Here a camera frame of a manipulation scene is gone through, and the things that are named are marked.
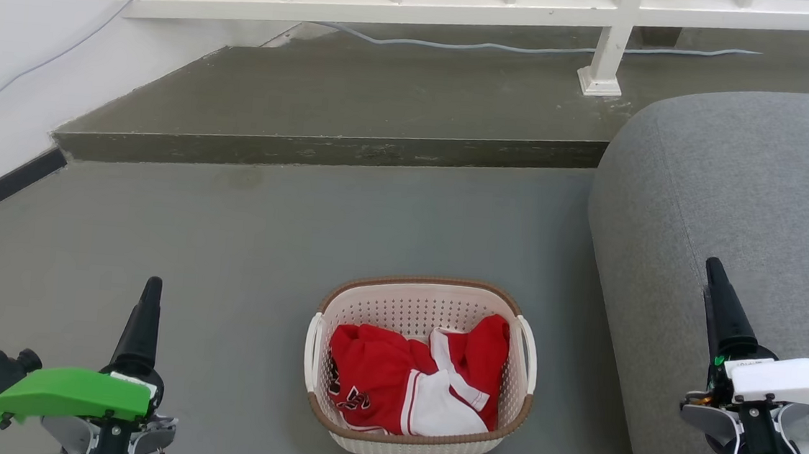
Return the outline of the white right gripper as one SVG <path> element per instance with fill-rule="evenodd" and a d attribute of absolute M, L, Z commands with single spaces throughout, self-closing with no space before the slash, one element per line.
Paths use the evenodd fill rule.
<path fill-rule="evenodd" d="M 707 258 L 705 270 L 703 302 L 709 356 L 715 358 L 713 366 L 724 371 L 733 403 L 770 401 L 809 406 L 809 358 L 748 360 L 759 344 L 741 300 L 719 258 Z"/>

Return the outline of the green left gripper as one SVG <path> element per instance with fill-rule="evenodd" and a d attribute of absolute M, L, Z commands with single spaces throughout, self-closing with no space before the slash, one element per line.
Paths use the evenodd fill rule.
<path fill-rule="evenodd" d="M 24 373 L 0 392 L 0 425 L 28 417 L 85 417 L 141 422 L 162 402 L 155 371 L 163 280 L 151 276 L 110 363 L 101 371 L 47 368 Z"/>

